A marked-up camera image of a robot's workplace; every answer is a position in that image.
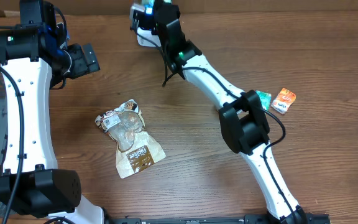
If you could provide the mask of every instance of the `white label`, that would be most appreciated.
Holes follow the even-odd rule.
[[[103,123],[107,130],[109,130],[111,127],[113,127],[116,124],[119,124],[121,120],[119,119],[118,115],[111,116],[105,120],[103,120]]]
[[[272,104],[272,108],[280,112],[281,114],[285,114],[288,111],[288,105],[286,103],[283,103],[279,101],[277,104],[275,104],[276,100]]]

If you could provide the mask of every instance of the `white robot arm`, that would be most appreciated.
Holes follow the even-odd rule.
[[[63,88],[67,78],[97,72],[100,69],[97,58],[90,44],[83,48],[78,44],[67,46],[66,22],[54,5],[42,0],[21,0],[20,10],[21,24],[0,31],[0,64],[8,115],[0,201],[8,205],[7,215],[12,209],[37,218],[59,217],[73,223],[103,224],[106,214],[81,195],[78,174],[58,169],[48,105],[50,88],[60,82]],[[63,24],[56,23],[55,11],[63,17]],[[19,116],[16,87],[23,116]],[[21,121],[24,132],[19,131]],[[11,188],[13,182],[15,185],[20,182],[19,190]]]
[[[256,93],[244,93],[229,83],[201,51],[185,39],[178,20],[178,6],[161,0],[150,7],[152,10],[138,4],[131,7],[131,29],[135,30],[139,45],[161,47],[168,68],[197,86],[214,103],[219,110],[223,138],[250,166],[272,220],[303,223],[306,215],[286,186],[272,148],[267,147],[269,126],[262,109],[255,109],[262,108],[259,98],[254,99]],[[242,110],[249,111],[249,115],[239,119],[237,113]]]

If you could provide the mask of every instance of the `wooden table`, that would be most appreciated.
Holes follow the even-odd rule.
[[[70,42],[91,42],[101,71],[50,92],[52,140],[59,168],[77,171],[89,200],[113,217],[265,213],[259,186],[225,145],[212,104],[180,77],[161,87],[162,59],[137,45],[128,16],[67,21]],[[287,138],[273,149],[281,173],[307,212],[358,223],[358,12],[189,14],[181,21],[186,37],[239,88],[296,93],[280,115]],[[131,98],[167,158],[120,179],[116,144],[94,119]],[[281,130],[269,122],[276,139]]]

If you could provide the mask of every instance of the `small candy package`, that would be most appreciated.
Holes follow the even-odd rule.
[[[116,167],[120,178],[136,174],[165,158],[161,145],[145,129],[134,100],[99,115],[96,125],[117,142]]]
[[[272,100],[272,95],[270,93],[264,93],[259,90],[256,90],[255,92],[259,96],[260,102],[262,104],[262,108],[265,110],[269,110],[270,101]]]
[[[286,88],[283,88],[276,97],[276,99],[273,101],[272,108],[274,108],[281,114],[285,114],[288,111],[289,107],[292,105],[292,103],[295,101],[295,99],[296,95],[293,92],[287,90]]]

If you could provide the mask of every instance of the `green wrapper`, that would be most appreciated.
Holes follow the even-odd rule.
[[[260,98],[260,102],[262,103],[262,107],[265,110],[269,110],[270,101],[272,100],[272,95],[270,93],[264,93],[262,91],[256,90],[256,93],[258,94]]]

